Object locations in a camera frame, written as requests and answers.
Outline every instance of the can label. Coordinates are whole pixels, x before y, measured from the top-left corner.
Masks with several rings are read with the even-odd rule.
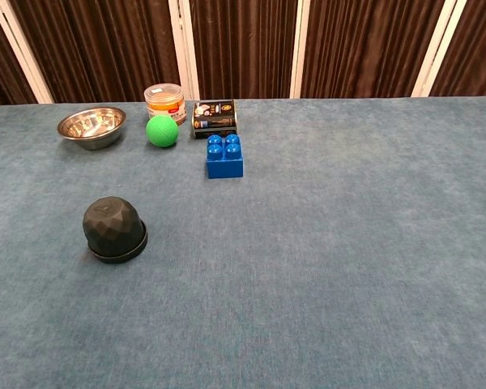
[[[194,105],[194,129],[234,126],[236,126],[236,110],[233,100],[202,101]]]
[[[147,105],[147,111],[149,112],[149,117],[153,118],[156,115],[166,115],[170,116],[172,120],[175,122],[179,122],[180,120],[185,119],[185,104],[180,104],[178,108],[172,109],[153,109],[151,105]]]

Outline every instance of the black dome object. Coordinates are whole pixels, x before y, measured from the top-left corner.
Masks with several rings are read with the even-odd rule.
[[[83,230],[88,247],[104,263],[126,262],[147,244],[146,225],[133,205],[120,197],[104,197],[90,205]]]

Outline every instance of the green ball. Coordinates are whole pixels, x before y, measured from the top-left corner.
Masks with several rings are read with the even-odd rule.
[[[155,146],[169,147],[177,141],[178,126],[169,116],[154,116],[146,124],[146,135]]]

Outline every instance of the stainless steel bowl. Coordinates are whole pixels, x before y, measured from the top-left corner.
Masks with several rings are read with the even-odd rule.
[[[87,150],[99,150],[114,143],[126,120],[122,109],[98,107],[74,113],[58,124],[59,134]]]

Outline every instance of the blue lego brick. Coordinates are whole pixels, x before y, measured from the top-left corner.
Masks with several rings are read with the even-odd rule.
[[[243,177],[240,137],[219,135],[207,138],[207,176],[209,178]]]

